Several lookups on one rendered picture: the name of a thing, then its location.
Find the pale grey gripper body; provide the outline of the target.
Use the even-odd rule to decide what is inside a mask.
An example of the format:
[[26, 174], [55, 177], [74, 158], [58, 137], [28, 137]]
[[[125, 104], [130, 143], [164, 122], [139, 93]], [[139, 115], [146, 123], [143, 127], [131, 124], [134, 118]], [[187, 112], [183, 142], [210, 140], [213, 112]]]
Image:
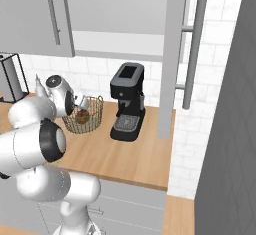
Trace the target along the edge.
[[76, 99], [76, 105], [83, 110], [89, 108], [89, 103], [90, 101], [85, 95], [79, 95]]

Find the brown bread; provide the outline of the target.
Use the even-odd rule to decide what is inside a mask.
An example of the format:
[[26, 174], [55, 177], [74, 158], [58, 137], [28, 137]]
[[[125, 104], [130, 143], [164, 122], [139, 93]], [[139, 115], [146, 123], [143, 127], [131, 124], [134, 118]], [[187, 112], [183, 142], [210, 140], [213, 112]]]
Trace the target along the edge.
[[76, 115], [76, 122], [78, 124], [85, 124], [89, 120], [89, 112], [81, 109]]

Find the grey open cabinet door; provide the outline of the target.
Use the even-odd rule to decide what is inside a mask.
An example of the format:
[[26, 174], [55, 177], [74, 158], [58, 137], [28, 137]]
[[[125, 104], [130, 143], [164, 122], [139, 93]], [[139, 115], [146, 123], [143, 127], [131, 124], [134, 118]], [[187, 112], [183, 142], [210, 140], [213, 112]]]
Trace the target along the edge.
[[167, 0], [158, 111], [158, 137], [162, 139], [170, 137], [185, 10], [186, 0]]

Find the grey closed cabinet door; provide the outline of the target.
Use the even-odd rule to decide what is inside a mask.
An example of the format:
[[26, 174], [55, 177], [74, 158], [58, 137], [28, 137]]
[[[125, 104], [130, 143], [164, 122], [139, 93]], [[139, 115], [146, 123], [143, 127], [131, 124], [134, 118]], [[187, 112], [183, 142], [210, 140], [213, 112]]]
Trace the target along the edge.
[[0, 0], [0, 52], [74, 57], [67, 0], [54, 0], [56, 45], [47, 0]]

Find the grey tall cabinet side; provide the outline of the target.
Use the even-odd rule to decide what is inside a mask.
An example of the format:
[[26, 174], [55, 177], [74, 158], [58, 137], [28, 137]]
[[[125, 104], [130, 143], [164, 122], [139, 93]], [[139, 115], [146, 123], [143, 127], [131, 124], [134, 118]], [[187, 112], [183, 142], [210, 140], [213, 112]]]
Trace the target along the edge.
[[242, 0], [194, 200], [195, 235], [256, 235], [256, 0]]

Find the black coffee machine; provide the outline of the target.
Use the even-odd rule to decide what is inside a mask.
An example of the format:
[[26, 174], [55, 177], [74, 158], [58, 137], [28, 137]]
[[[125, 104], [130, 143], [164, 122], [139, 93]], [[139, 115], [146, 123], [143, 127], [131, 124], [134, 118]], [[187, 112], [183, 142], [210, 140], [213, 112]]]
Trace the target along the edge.
[[112, 139], [137, 139], [146, 112], [143, 81], [144, 66], [134, 62], [123, 63], [110, 81], [111, 97], [118, 100], [116, 121], [110, 132]]

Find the grey narrow drawer front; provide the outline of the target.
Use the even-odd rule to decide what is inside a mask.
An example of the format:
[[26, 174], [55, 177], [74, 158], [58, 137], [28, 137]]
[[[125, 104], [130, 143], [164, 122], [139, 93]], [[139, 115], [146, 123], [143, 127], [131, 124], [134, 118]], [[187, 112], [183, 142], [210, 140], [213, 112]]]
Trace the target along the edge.
[[164, 208], [166, 192], [101, 179], [101, 195], [145, 206]]

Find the grey block in black frame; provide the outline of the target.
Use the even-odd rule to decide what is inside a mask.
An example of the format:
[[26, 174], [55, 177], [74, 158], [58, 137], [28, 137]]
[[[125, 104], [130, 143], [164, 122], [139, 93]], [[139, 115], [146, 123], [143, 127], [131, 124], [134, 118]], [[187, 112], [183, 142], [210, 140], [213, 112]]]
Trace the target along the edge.
[[[19, 68], [22, 74], [22, 78], [26, 87], [23, 91], [20, 85], [20, 81], [15, 69], [13, 58], [18, 60]], [[25, 73], [21, 64], [20, 57], [17, 53], [4, 53], [0, 52], [0, 102], [3, 103], [16, 103], [17, 101], [25, 98], [29, 94], [29, 88]]]

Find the grey wall cabinet body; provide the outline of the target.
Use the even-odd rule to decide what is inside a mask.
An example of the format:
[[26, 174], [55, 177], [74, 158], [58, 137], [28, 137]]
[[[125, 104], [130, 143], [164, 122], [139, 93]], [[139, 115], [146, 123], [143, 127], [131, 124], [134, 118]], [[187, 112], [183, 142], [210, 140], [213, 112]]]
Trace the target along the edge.
[[167, 0], [68, 0], [75, 54], [160, 62]]

